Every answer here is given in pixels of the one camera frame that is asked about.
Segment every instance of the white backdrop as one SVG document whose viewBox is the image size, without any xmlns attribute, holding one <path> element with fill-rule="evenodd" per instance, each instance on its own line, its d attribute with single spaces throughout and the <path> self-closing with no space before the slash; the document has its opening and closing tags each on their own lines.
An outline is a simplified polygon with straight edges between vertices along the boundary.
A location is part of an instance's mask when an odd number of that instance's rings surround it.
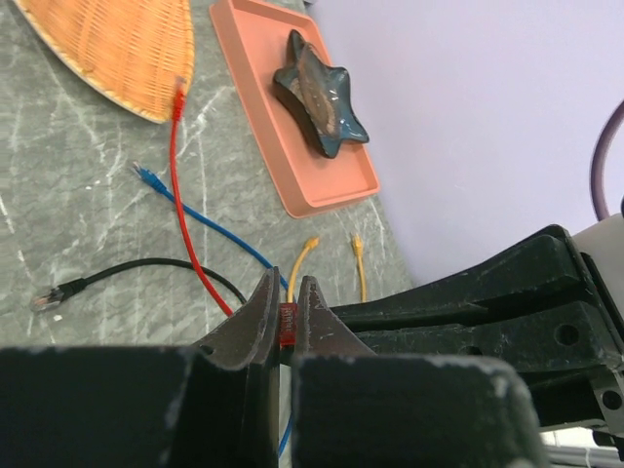
<svg viewBox="0 0 624 468">
<path fill-rule="evenodd" d="M 319 0 L 417 284 L 550 223 L 594 222 L 590 157 L 624 98 L 622 0 Z M 624 129 L 606 163 L 624 195 Z"/>
</svg>

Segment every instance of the wicker basket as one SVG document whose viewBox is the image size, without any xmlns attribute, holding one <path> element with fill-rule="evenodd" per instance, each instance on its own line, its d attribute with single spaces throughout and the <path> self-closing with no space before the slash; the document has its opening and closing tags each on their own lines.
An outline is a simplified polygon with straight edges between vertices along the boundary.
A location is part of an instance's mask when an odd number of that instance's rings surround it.
<svg viewBox="0 0 624 468">
<path fill-rule="evenodd" d="M 39 36 L 96 90 L 153 122 L 193 75 L 188 0 L 15 0 Z"/>
</svg>

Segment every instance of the star-shaped dish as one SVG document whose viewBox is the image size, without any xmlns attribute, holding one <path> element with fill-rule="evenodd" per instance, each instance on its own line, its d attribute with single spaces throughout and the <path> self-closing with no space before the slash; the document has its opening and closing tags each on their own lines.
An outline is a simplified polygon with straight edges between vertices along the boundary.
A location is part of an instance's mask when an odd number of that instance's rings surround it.
<svg viewBox="0 0 624 468">
<path fill-rule="evenodd" d="M 335 158 L 345 140 L 369 142 L 369 134 L 351 107 L 349 72 L 325 65 L 314 46 L 293 29 L 287 65 L 273 75 L 275 95 L 303 135 L 323 156 Z"/>
</svg>

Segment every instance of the rectangular tray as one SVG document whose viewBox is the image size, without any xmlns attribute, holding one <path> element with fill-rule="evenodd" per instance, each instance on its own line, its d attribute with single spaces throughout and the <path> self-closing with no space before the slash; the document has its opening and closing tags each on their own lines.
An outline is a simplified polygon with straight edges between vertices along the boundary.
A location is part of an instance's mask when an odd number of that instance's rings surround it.
<svg viewBox="0 0 624 468">
<path fill-rule="evenodd" d="M 344 143 L 333 160 L 322 157 L 273 95 L 273 73 L 285 65 L 292 29 L 316 47 L 322 61 L 332 63 L 316 23 L 256 0 L 219 0 L 210 12 L 260 153 L 289 215 L 316 215 L 378 192 L 379 180 L 361 143 Z"/>
</svg>

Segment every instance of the black cable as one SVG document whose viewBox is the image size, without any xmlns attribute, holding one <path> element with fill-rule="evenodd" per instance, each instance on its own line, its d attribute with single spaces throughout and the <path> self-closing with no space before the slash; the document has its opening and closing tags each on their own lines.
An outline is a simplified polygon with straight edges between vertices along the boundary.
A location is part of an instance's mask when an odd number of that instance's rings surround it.
<svg viewBox="0 0 624 468">
<path fill-rule="evenodd" d="M 622 122 L 624 122 L 624 100 L 615 108 L 613 114 L 611 114 L 611 117 L 609 117 L 604 125 L 603 131 L 596 143 L 596 149 L 594 149 L 594 156 L 592 157 L 590 188 L 592 191 L 592 203 L 598 221 L 602 221 L 608 217 L 604 181 L 606 154 Z"/>
<path fill-rule="evenodd" d="M 109 278 L 123 271 L 148 265 L 168 265 L 186 268 L 187 270 L 193 269 L 193 265 L 189 261 L 178 260 L 175 258 L 139 258 L 137 260 L 131 260 L 125 263 L 120 263 L 119 265 L 111 266 L 110 268 L 106 268 L 105 270 L 87 278 L 78 278 L 67 283 L 63 283 L 62 285 L 58 285 L 55 288 L 51 288 L 48 292 L 38 295 L 32 300 L 31 309 L 35 312 L 44 312 L 51 308 L 55 308 L 93 283 Z M 202 266 L 202 270 L 204 270 L 204 273 L 206 273 L 209 277 L 228 288 L 234 295 L 236 295 L 242 304 L 247 302 L 243 294 L 229 280 L 213 270 L 206 268 L 205 266 Z"/>
</svg>

